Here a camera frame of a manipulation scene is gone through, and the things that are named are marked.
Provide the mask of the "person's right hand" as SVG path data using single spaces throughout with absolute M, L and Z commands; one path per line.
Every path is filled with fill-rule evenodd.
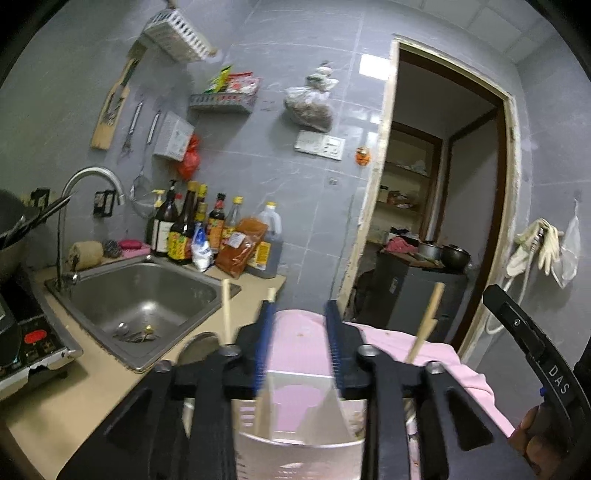
M 531 465 L 536 478 L 548 480 L 556 472 L 564 455 L 545 435 L 532 435 L 531 426 L 535 422 L 540 407 L 531 408 L 508 439 L 508 443 Z

